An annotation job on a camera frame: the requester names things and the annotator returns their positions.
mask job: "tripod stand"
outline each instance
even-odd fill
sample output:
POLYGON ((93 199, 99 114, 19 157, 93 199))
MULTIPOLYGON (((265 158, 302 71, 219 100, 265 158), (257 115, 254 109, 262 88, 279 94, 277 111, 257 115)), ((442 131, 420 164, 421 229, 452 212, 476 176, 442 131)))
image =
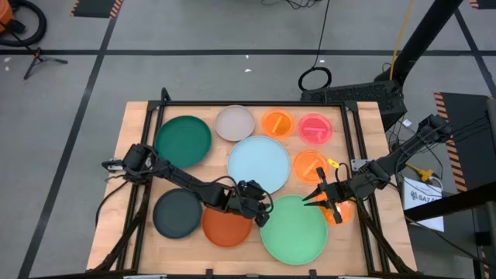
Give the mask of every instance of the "tripod stand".
MULTIPOLYGON (((0 21, 0 25, 7 31, 9 32, 16 40, 18 40, 20 43, 23 43, 22 39, 19 38, 16 33, 14 33, 13 31, 11 31, 11 29, 6 25, 4 24, 2 21, 0 21)), ((36 66, 36 65, 39 65, 41 64, 42 62, 46 62, 46 61, 54 61, 54 62, 58 62, 58 63, 62 63, 62 64, 67 64, 69 63, 67 60, 63 60, 63 59, 57 59, 57 58, 53 58, 53 57, 47 57, 47 56, 44 56, 44 55, 41 55, 41 48, 40 47, 37 47, 35 50, 32 49, 31 47, 25 45, 24 46, 27 50, 29 50, 29 52, 32 53, 33 55, 33 61, 31 62, 29 68, 28 68, 28 71, 24 74, 24 80, 27 80, 31 74, 31 71, 33 70, 33 68, 36 66)))

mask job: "wooden table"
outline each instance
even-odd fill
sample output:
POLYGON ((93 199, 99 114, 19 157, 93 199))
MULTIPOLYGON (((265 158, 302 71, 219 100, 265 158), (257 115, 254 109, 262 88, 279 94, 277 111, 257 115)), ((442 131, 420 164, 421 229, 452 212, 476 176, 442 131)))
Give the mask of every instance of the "wooden table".
MULTIPOLYGON (((263 135, 260 117, 268 107, 248 107, 257 118, 254 135, 263 135)), ((203 119, 212 130, 212 147, 207 157, 198 165, 189 167, 187 172, 203 181, 211 181, 227 174, 227 157, 235 143, 227 142, 217 135, 214 121, 222 107, 209 106, 168 106, 164 113, 164 122, 179 115, 195 115, 203 119)), ((317 149, 329 158, 338 162, 349 162, 343 122, 339 108, 333 107, 286 107, 298 121, 304 114, 317 112, 327 117, 334 125, 332 139, 324 146, 308 146, 301 141, 298 131, 280 140, 287 149, 291 160, 306 149, 317 149)), ((360 121, 366 143, 368 157, 378 158, 388 153, 388 145, 384 136, 381 116, 377 103, 359 103, 360 121)), ((121 131, 115 149, 115 157, 123 158, 132 143, 139 143, 146 114, 146 102, 129 102, 122 120, 121 131)), ((155 112, 152 118, 148 144, 153 142, 153 130, 157 120, 155 112)), ((349 113, 355 154, 358 156, 357 138, 353 125, 353 117, 349 113)), ((339 175, 345 179, 344 172, 339 175)), ((328 181, 334 181, 328 175, 328 181)), ((122 183, 119 179, 111 180, 106 189, 108 194, 122 183)), ((345 225, 330 226, 329 237, 324 251, 311 263, 291 266, 275 260, 261 242, 260 230, 254 226, 250 236, 240 245, 233 248, 222 248, 210 243, 202 232, 201 226, 185 239, 167 239, 154 228, 151 213, 157 199, 166 191, 177 186, 172 183, 153 179, 150 207, 146 220, 143 239, 143 250, 139 264, 141 274, 205 274, 205 269, 212 268, 214 274, 293 274, 306 275, 308 270, 316 269, 321 275, 366 275, 365 256, 360 235, 360 225, 355 214, 353 220, 345 225)), ((97 266, 113 248, 122 234, 122 227, 129 201, 130 186, 112 196, 102 208, 100 220, 95 232, 88 268, 97 266)), ((306 196, 314 187, 304 185, 291 174, 284 187, 273 194, 274 198, 282 195, 297 194, 306 196)), ((411 268, 416 269, 412 246, 405 223, 398 193, 391 187, 376 191, 377 207, 381 217, 382 229, 389 243, 398 255, 411 268)), ((377 253, 377 244, 370 234, 374 253, 375 269, 381 270, 377 253)), ((125 267, 130 267, 131 254, 134 248, 134 237, 129 241, 128 256, 125 267)))

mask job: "gray concrete floor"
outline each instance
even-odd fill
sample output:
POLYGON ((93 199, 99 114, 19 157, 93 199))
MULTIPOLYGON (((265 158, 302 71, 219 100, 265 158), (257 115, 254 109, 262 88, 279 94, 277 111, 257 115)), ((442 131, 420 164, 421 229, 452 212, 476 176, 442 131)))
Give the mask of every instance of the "gray concrete floor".
MULTIPOLYGON (((74 1, 33 0, 46 13, 49 28, 40 46, 58 50, 97 50, 108 19, 71 18, 74 1)), ((432 1, 417 1, 403 44, 432 1)), ((331 1, 322 48, 391 50, 408 1, 331 1)), ((263 6, 258 0, 125 0, 110 39, 110 50, 315 49, 325 3, 293 11, 286 4, 263 6)), ((460 7, 481 50, 496 50, 496 11, 460 7)), ((28 12, 19 19, 33 22, 28 12)), ((469 50, 452 18, 430 50, 469 50)), ((40 217, 67 142, 95 56, 68 56, 68 65, 47 63, 23 81, 30 57, 0 56, 0 136, 3 178, 0 195, 0 270, 15 278, 40 217)), ((100 167, 113 155, 128 101, 156 99, 165 86, 175 100, 298 100, 297 80, 313 56, 106 56, 93 88, 53 213, 30 276, 82 272, 95 231, 95 209, 107 174, 100 167)), ((372 81, 386 56, 322 56, 332 85, 372 81)), ((484 58, 492 73, 496 58, 484 58)), ((308 77, 305 87, 323 84, 308 77)), ((473 57, 423 57, 404 86, 406 118, 414 125, 435 113, 435 91, 489 95, 473 57)), ((402 136, 407 136, 405 129, 402 136)), ((443 182, 454 192, 444 146, 435 150, 443 162, 443 182)), ((414 163, 437 170, 431 154, 414 163)), ((420 271, 473 277, 466 257, 415 247, 420 271)))

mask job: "light blue plate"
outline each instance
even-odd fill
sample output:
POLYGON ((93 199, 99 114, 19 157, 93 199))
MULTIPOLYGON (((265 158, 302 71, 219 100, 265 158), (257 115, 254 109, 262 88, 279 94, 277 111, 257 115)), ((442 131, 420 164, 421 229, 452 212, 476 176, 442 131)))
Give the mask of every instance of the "light blue plate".
POLYGON ((255 180, 269 194, 286 183, 290 171, 286 149, 266 136, 251 136, 240 141, 227 161, 227 172, 236 181, 255 180))

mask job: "orange plate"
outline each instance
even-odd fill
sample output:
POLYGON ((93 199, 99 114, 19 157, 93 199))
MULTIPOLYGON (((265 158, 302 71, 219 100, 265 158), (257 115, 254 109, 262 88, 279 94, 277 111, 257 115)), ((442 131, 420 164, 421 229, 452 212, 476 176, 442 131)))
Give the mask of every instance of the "orange plate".
MULTIPOLYGON (((318 195, 316 198, 315 198, 315 201, 323 201, 324 199, 327 198, 327 195, 326 193, 322 193, 320 195, 318 195)), ((332 217, 332 210, 331 209, 327 209, 327 208, 323 208, 323 207, 320 207, 320 210, 322 211, 322 214, 324 215, 325 217, 325 220, 327 221, 328 224, 330 225, 344 225, 346 223, 348 223, 351 218, 353 217, 353 202, 352 201, 345 201, 345 202, 342 202, 342 203, 336 203, 336 207, 338 208, 338 211, 339 213, 341 213, 341 219, 343 219, 343 222, 341 224, 336 224, 336 221, 334 221, 334 217, 332 217)))
POLYGON ((303 183, 315 186, 320 182, 317 175, 317 167, 324 169, 324 173, 329 172, 329 164, 326 157, 317 150, 304 150, 293 159, 293 173, 303 183))
POLYGON ((248 237, 253 220, 240 215, 222 213, 207 208, 201 219, 203 233, 208 240, 220 247, 233 247, 248 237))
POLYGON ((260 121, 264 132, 275 139, 288 137, 295 127, 293 116, 283 109, 271 109, 265 112, 260 121))

